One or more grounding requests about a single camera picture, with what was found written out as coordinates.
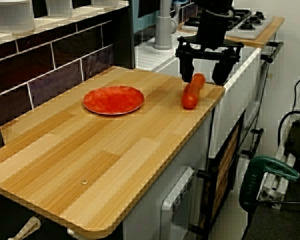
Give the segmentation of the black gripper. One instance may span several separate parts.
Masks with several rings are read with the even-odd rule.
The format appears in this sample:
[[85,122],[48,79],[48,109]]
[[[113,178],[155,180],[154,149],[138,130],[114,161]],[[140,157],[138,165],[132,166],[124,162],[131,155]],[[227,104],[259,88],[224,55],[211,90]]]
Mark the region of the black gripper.
[[239,61],[243,43],[225,40],[228,25],[232,21],[234,11],[217,14],[208,9],[201,13],[197,33],[193,36],[179,37],[175,56],[179,58],[180,74],[186,83],[192,81],[194,73],[193,60],[214,60],[212,80],[216,85],[223,85],[235,63]]

